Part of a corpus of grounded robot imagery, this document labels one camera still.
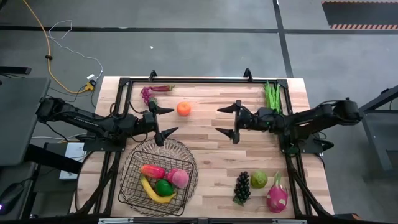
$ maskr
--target red pepper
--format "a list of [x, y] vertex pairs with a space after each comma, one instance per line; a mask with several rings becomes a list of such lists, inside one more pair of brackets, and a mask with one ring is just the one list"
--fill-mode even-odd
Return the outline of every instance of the red pepper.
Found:
[[174, 85], [166, 85], [166, 86], [151, 86], [149, 87], [153, 91], [172, 91]]
[[155, 165], [143, 165], [140, 168], [141, 174], [144, 174], [147, 177], [155, 178], [155, 179], [162, 179], [166, 174], [166, 170], [155, 166]]

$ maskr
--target wooden tabletop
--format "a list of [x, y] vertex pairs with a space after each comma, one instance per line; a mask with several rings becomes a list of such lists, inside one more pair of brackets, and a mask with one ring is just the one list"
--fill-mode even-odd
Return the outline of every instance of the wooden tabletop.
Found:
[[[115, 101], [120, 77], [104, 77], [96, 113], [102, 116], [109, 114], [109, 107]], [[309, 109], [304, 80], [288, 79], [290, 99], [294, 112]], [[146, 109], [140, 96], [144, 86], [158, 86], [161, 83], [136, 83], [133, 87], [131, 103], [135, 109]], [[227, 84], [227, 83], [174, 83], [171, 92], [155, 93], [158, 104], [164, 108], [175, 108], [181, 101], [190, 102], [192, 112], [187, 117], [179, 116], [175, 111], [158, 116], [160, 129], [180, 127], [169, 138], [183, 142], [191, 150], [198, 167], [198, 185], [193, 197], [185, 207], [183, 217], [250, 217], [250, 218], [293, 218], [293, 205], [290, 190], [287, 208], [281, 213], [271, 213], [265, 195], [273, 184], [273, 176], [281, 171], [282, 184], [289, 189], [285, 157], [280, 153], [277, 136], [268, 132], [241, 130], [239, 144], [232, 144], [226, 136], [215, 130], [233, 128], [234, 114], [217, 112], [218, 108], [231, 105], [241, 100], [253, 113], [266, 105], [264, 90], [260, 84]], [[127, 141], [126, 150], [122, 153], [119, 172], [127, 155], [137, 145], [133, 140]], [[78, 181], [79, 207], [93, 193], [100, 179], [103, 165], [103, 152], [95, 152], [86, 161]], [[317, 200], [330, 213], [333, 213], [325, 171], [319, 158], [312, 154], [303, 155], [303, 164], [308, 188]], [[268, 183], [263, 189], [251, 188], [251, 198], [241, 207], [232, 202], [236, 178], [241, 171], [249, 174], [263, 170], [268, 176]], [[141, 216], [128, 205], [118, 201], [118, 175], [112, 216]], [[298, 188], [300, 208], [304, 212], [302, 193]], [[108, 188], [104, 191], [103, 206], [106, 204]]]

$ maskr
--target toy fruit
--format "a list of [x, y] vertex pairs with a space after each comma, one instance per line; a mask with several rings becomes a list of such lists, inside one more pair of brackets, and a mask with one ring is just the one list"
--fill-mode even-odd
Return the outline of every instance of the toy fruit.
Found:
[[141, 97], [144, 99], [144, 103], [146, 105], [151, 101], [154, 101], [155, 104], [157, 104], [157, 100], [152, 95], [152, 91], [172, 91], [173, 88], [174, 85], [144, 87], [141, 90]]
[[170, 172], [168, 172], [165, 176], [166, 180], [169, 181], [170, 183], [173, 182], [173, 175], [174, 173], [178, 171], [176, 168], [173, 168], [172, 170], [170, 170]]
[[155, 179], [162, 179], [166, 174], [166, 170], [155, 165], [143, 165], [140, 169], [141, 174]]
[[170, 196], [174, 193], [173, 185], [167, 180], [158, 180], [155, 185], [156, 193], [160, 196]]
[[149, 87], [153, 91], [172, 91], [174, 85], [166, 85], [166, 86], [151, 86]]
[[152, 187], [150, 187], [148, 180], [143, 175], [141, 176], [141, 184], [142, 184], [145, 192], [147, 192], [147, 195], [157, 203], [169, 203], [174, 198], [174, 196], [176, 196], [176, 194], [177, 194], [177, 193], [174, 193], [170, 196], [165, 196], [165, 197], [161, 197], [161, 196], [157, 195], [154, 192], [154, 190], [152, 189]]
[[188, 116], [191, 113], [191, 105], [187, 102], [181, 102], [177, 105], [177, 113], [180, 116]]
[[279, 172], [275, 174], [274, 185], [269, 189], [267, 194], [267, 206], [270, 211], [279, 213], [286, 208], [287, 189], [280, 184], [281, 175]]
[[263, 188], [268, 181], [266, 173], [261, 170], [255, 171], [251, 174], [250, 183], [253, 188]]
[[234, 193], [236, 194], [233, 202], [237, 203], [240, 206], [243, 206], [250, 196], [250, 187], [249, 187], [249, 175], [246, 171], [241, 172], [241, 175], [236, 179], [237, 183], [235, 185]]
[[189, 176], [184, 170], [178, 170], [173, 175], [172, 183], [179, 188], [184, 188], [188, 185]]

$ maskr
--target table leg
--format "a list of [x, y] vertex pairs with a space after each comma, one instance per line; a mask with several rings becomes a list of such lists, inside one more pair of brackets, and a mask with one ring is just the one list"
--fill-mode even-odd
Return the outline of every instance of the table leg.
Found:
[[27, 148], [25, 161], [36, 162], [40, 165], [53, 167], [74, 174], [78, 174], [81, 169], [81, 162], [47, 151], [32, 144]]

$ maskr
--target purple grapes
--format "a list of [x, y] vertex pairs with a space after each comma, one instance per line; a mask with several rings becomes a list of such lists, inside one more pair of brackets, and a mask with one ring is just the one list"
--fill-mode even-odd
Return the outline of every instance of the purple grapes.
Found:
[[152, 90], [149, 87], [144, 87], [141, 90], [141, 97], [144, 99], [144, 103], [148, 105], [152, 98]]

